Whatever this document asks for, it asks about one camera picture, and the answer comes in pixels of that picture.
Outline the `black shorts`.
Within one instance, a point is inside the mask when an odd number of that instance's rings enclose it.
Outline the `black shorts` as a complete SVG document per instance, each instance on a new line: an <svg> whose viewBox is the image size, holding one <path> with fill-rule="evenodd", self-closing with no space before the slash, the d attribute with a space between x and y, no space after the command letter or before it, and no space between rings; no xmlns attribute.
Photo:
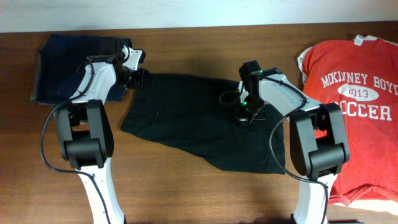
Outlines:
<svg viewBox="0 0 398 224"><path fill-rule="evenodd" d="M137 90L121 131L181 149L231 172L283 174L281 114L266 105L266 121L238 125L238 82L179 74L151 74Z"/></svg>

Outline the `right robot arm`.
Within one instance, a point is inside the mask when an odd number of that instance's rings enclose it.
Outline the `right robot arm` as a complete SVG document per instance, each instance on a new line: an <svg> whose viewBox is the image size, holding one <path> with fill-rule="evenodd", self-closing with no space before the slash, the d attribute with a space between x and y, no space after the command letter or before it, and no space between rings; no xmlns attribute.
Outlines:
<svg viewBox="0 0 398 224"><path fill-rule="evenodd" d="M278 68L263 70L255 60L243 63L239 75L240 123L252 123L265 105L273 106L289 121L290 153L297 173L286 174L300 182L290 221L327 223L331 187L350 158L340 106L314 100Z"/></svg>

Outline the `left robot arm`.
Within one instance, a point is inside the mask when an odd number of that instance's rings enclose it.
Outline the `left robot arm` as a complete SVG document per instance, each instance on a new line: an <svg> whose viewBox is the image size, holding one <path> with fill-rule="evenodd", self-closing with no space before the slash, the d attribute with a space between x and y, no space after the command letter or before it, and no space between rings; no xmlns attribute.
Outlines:
<svg viewBox="0 0 398 224"><path fill-rule="evenodd" d="M144 89L148 72L139 68L145 52L116 37L102 37L86 58L85 75L68 100L51 111L62 158L83 182L94 223L125 223L111 175L114 138L104 104L110 89Z"/></svg>

